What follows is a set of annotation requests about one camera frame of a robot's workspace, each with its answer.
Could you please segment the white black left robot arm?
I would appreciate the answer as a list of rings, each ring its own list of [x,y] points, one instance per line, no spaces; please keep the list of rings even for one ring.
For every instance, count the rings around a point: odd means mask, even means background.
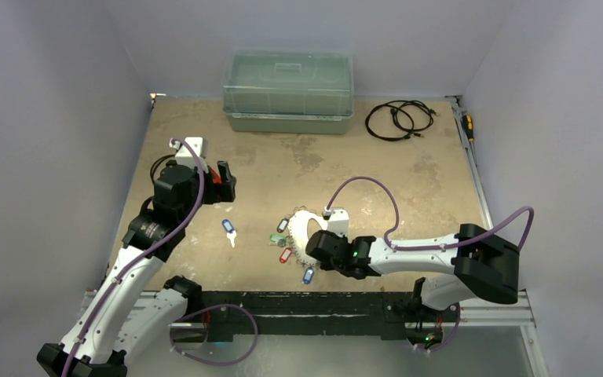
[[[198,167],[193,159],[169,161],[153,182],[153,194],[129,223],[122,246],[93,301],[58,342],[46,343],[36,360],[49,376],[124,376],[128,365],[173,320],[200,316],[201,287],[171,278],[134,318],[131,310],[145,286],[185,238],[203,204],[231,203],[236,177],[226,161]]]

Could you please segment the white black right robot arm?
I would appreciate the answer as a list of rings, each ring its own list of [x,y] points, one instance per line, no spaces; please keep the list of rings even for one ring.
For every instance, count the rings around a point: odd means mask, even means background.
[[[349,241],[329,230],[315,232],[305,254],[320,268],[363,280],[391,273],[436,273],[419,279],[409,299],[411,313],[427,320],[471,298],[512,305],[518,300],[519,246],[475,224],[426,240],[360,236]]]

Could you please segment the large metal keyring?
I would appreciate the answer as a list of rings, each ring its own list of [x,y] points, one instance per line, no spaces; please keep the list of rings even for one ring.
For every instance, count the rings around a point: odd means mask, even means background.
[[[305,252],[309,242],[310,235],[308,232],[308,224],[310,221],[316,222],[321,230],[327,229],[327,221],[321,216],[308,210],[297,210],[289,219],[287,229],[291,248],[296,256],[296,259],[303,265],[315,267],[320,263],[313,257],[308,256]]]

